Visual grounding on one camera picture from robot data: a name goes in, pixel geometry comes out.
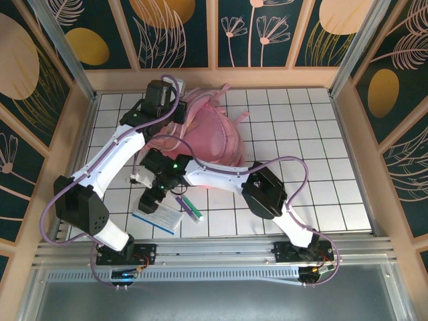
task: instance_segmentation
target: vent grille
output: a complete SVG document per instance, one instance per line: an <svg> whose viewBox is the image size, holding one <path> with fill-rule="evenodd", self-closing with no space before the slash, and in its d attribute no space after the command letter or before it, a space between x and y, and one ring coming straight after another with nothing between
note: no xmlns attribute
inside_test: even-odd
<svg viewBox="0 0 428 321"><path fill-rule="evenodd" d="M102 280L109 280L110 271L98 272ZM257 278L290 279L298 278L298 267L217 267L167 269L150 268L136 278L137 282L159 281L213 281L213 280L254 280ZM91 282L96 281L91 271L56 270L49 273L49 282Z"/></svg>

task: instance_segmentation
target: white grid floor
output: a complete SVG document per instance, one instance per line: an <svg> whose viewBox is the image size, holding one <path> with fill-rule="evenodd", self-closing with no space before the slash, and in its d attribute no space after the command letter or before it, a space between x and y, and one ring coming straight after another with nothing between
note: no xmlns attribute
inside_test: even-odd
<svg viewBox="0 0 428 321"><path fill-rule="evenodd" d="M143 94L103 95L87 159L91 159L115 131L118 120ZM323 232L370 231L366 209L351 167L336 117L325 89L230 90L221 101L230 119L243 111L251 115L238 130L245 141L246 161L269 161L279 156L302 157L308 164L309 185L293 206L309 225ZM113 179L106 194L110 218L136 239L276 234L282 231L253 215L242 196L219 189L189 187L186 196L205 220L195 224L185 215L174 236L131 214L144 189L129 183L132 159ZM291 195L304 177L302 166L282 161L270 169L285 182ZM181 210L169 195L164 204ZM79 234L71 228L68 237Z"/></svg>

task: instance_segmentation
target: metal bracket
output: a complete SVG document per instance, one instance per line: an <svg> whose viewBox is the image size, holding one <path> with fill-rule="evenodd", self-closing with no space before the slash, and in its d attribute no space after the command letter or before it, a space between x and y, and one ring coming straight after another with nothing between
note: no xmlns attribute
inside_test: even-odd
<svg viewBox="0 0 428 321"><path fill-rule="evenodd" d="M275 254L276 263L297 263L324 260L324 254L329 260L334 261L332 246L329 241L318 241L318 251L315 254L307 249L296 247L290 241L274 242L274 248L271 250Z"/></svg>
<svg viewBox="0 0 428 321"><path fill-rule="evenodd" d="M104 251L104 248L101 247L96 258L96 265L141 265L141 259L144 260L144 263L153 265L156 259L156 244L134 244L133 258L129 261L126 260L126 257L121 255L114 255L111 251Z"/></svg>

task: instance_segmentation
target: pink backpack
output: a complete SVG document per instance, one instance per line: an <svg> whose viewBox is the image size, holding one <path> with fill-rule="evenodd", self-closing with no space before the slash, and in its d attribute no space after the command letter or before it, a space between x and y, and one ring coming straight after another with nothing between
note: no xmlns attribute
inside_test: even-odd
<svg viewBox="0 0 428 321"><path fill-rule="evenodd" d="M170 123L158 135L168 134L184 139L202 161L241 166L245 161L245 149L236 126L248 117L249 112L244 112L234 121L228 119L225 108L219 106L219 97L228 89L229 85L225 85L220 92L199 88L190 91L182 99L187 102L185 123ZM189 149L173 138L152 140L142 151L149 148L157 148L172 159L179 154L190 155Z"/></svg>

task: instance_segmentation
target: yellow circle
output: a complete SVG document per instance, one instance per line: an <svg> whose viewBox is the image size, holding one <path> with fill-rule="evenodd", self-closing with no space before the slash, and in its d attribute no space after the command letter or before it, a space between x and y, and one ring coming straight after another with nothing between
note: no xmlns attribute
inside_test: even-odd
<svg viewBox="0 0 428 321"><path fill-rule="evenodd" d="M174 19L174 11L177 12L181 23L185 24L192 18L195 12L195 0L130 0L132 8L138 17L152 27L166 29L175 26L175 20L171 22L171 17L167 15L165 5L171 10Z"/></svg>
<svg viewBox="0 0 428 321"><path fill-rule="evenodd" d="M356 33L364 21L373 0L322 0L320 23L334 35Z"/></svg>
<svg viewBox="0 0 428 321"><path fill-rule="evenodd" d="M379 70L368 86L368 109L376 118L385 117L399 96L400 82L397 75L389 69Z"/></svg>
<svg viewBox="0 0 428 321"><path fill-rule="evenodd" d="M86 28L75 28L67 32L67 40L81 62L99 66L110 57L107 43L95 32Z"/></svg>
<svg viewBox="0 0 428 321"><path fill-rule="evenodd" d="M12 99L26 99L39 81L37 48L26 30L2 13L0 31L0 92Z"/></svg>

